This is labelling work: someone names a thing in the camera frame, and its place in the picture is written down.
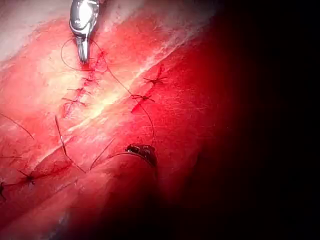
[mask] dark background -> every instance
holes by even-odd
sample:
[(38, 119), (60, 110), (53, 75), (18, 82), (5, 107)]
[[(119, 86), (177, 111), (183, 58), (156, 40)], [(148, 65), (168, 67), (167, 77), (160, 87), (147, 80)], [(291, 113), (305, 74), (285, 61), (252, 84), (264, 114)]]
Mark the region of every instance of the dark background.
[(170, 210), (169, 235), (315, 239), (316, 180), (309, 172), (316, 160), (310, 136), (315, 127), (309, 111), (316, 8), (307, 1), (221, 3), (214, 29), (229, 39), (224, 47), (237, 48), (242, 56), (235, 57), (256, 65), (254, 76), (239, 78), (243, 102), (251, 107), (240, 131), (226, 139), (228, 164), (218, 175), (205, 174), (213, 156), (199, 156), (183, 200)]

